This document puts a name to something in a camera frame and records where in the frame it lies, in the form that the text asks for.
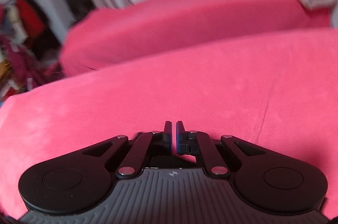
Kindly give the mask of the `pink bed blanket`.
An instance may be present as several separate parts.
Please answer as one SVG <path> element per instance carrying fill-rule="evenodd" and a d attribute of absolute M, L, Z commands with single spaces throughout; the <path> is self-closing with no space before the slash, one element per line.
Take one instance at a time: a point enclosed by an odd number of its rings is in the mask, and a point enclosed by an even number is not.
<path fill-rule="evenodd" d="M 20 217 L 36 163 L 181 120 L 306 161 L 337 216 L 337 30 L 220 40 L 111 66 L 9 97 L 1 107 L 1 207 Z"/>

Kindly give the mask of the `far pink bed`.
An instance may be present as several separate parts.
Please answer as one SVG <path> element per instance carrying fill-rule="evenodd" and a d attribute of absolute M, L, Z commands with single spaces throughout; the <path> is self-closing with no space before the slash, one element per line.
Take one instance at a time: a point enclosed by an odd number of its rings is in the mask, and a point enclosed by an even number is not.
<path fill-rule="evenodd" d="M 70 77 L 199 43 L 330 24 L 329 9 L 298 0 L 146 0 L 88 13 L 69 30 L 60 63 Z"/>

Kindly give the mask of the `clothes rack with garments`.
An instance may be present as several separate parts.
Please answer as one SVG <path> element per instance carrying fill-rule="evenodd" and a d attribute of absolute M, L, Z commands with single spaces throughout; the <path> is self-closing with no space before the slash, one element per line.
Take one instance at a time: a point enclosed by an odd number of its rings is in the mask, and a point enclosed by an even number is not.
<path fill-rule="evenodd" d="M 1 102 L 61 80 L 61 42 L 34 0 L 1 4 Z"/>

